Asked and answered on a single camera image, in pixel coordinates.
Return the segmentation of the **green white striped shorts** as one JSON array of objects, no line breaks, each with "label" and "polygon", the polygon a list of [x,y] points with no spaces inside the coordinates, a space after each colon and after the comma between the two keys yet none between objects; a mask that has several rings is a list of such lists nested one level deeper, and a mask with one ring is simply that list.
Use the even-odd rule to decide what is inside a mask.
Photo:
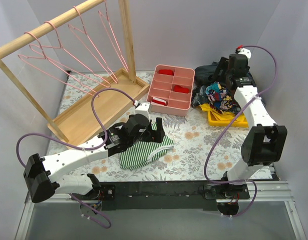
[{"label": "green white striped shorts", "polygon": [[139,141],[119,153],[120,168],[135,170],[142,168],[166,155],[174,148],[174,141],[168,136],[161,143]]}]

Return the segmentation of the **dark navy shorts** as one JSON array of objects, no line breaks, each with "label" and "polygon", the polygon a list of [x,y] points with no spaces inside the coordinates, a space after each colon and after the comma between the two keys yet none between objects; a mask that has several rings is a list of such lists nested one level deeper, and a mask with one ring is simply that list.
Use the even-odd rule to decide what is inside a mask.
[{"label": "dark navy shorts", "polygon": [[[212,84],[213,81],[212,80],[212,75],[216,69],[218,65],[218,62],[213,62],[211,65],[203,65],[203,66],[199,66],[195,69],[195,77],[194,77],[194,81],[198,86],[202,86],[202,85],[210,85]],[[250,75],[250,73],[248,72],[248,75],[251,77],[251,85],[253,87],[256,87],[256,82],[253,79],[253,77]]]}]

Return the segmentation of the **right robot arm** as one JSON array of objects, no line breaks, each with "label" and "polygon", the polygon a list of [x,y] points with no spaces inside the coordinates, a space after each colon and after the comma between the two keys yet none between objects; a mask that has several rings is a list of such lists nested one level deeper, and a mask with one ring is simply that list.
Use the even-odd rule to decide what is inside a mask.
[{"label": "right robot arm", "polygon": [[244,54],[231,54],[222,57],[213,74],[232,94],[243,110],[249,132],[241,146],[241,159],[222,178],[221,195],[226,199],[238,193],[238,186],[264,166],[281,158],[287,129],[278,125],[267,113],[254,79],[248,76],[248,57]]}]

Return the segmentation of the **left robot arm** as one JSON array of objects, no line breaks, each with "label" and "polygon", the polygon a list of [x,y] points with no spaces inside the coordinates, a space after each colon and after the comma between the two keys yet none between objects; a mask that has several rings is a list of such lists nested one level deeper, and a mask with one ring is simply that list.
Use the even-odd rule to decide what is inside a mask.
[{"label": "left robot arm", "polygon": [[144,115],[134,114],[127,122],[112,125],[79,149],[69,149],[44,157],[34,154],[29,157],[24,179],[32,202],[41,203],[55,194],[79,194],[95,200],[101,193],[97,178],[89,173],[81,176],[69,172],[93,161],[125,153],[137,143],[161,143],[165,137],[162,118],[156,124]]}]

